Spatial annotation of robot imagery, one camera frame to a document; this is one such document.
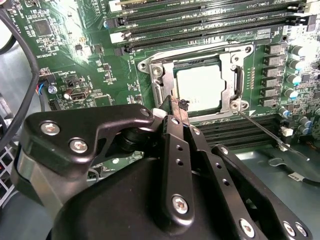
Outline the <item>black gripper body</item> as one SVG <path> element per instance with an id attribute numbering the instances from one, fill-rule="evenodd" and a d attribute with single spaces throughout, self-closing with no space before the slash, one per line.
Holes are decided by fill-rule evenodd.
<path id="1" fill-rule="evenodd" d="M 54 240 L 170 240 L 158 227 L 162 164 L 139 160 L 71 198 L 57 215 Z M 192 176 L 195 218 L 177 240 L 230 240 L 232 231 L 209 179 Z"/>

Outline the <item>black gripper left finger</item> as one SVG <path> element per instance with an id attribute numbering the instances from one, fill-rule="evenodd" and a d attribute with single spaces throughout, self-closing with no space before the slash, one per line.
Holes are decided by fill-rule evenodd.
<path id="1" fill-rule="evenodd" d="M 152 110 L 134 103 L 34 113 L 23 123 L 13 184 L 56 218 L 89 187 L 93 165 L 142 151 L 160 161 L 155 207 L 167 221 L 191 221 L 191 158 L 184 139 L 188 106 L 187 100 L 167 96 Z"/>

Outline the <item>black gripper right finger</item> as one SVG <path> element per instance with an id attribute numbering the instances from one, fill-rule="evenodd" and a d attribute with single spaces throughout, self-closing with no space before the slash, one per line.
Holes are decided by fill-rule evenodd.
<path id="1" fill-rule="evenodd" d="M 227 240 L 311 240 L 308 227 L 254 173 L 222 144 L 211 149 L 190 125 L 189 103 L 177 102 L 191 152 L 204 164 L 225 220 Z"/>

